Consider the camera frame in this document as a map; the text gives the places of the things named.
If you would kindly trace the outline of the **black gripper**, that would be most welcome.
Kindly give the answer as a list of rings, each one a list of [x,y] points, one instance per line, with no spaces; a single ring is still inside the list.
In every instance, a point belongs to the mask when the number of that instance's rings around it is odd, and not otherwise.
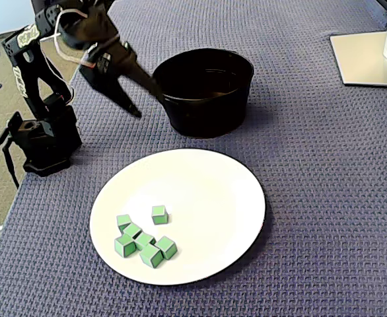
[[[128,77],[161,104],[164,103],[160,87],[138,64],[137,54],[128,42],[122,44],[124,55],[120,62],[112,57],[112,50],[121,48],[120,35],[104,6],[91,6],[87,13],[80,9],[62,9],[59,13],[59,33],[67,46],[87,52],[88,57],[83,59],[63,51],[59,52],[59,56],[79,65],[79,72],[90,87],[121,109],[136,118],[142,117],[118,79],[109,75]]]

